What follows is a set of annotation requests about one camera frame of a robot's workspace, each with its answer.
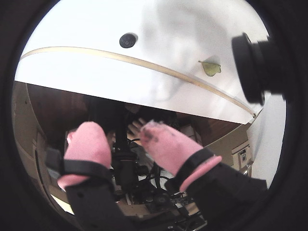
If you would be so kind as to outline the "pink covered gripper finger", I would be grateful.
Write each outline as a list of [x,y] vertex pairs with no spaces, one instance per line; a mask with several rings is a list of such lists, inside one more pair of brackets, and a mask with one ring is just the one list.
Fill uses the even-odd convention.
[[65,154],[46,150],[46,167],[65,190],[78,223],[86,231],[133,231],[115,202],[110,173],[111,150],[103,129],[84,122],[67,137]]
[[233,223],[267,193],[265,180],[222,163],[221,156],[170,126],[150,121],[140,138],[152,159],[173,175],[169,186],[186,192],[209,225]]

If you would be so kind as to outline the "person's bare hand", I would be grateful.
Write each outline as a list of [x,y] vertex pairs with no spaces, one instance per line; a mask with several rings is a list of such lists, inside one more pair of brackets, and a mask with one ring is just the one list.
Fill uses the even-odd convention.
[[140,129],[147,123],[143,118],[134,120],[128,125],[127,128],[127,138],[129,140],[134,140],[139,138]]

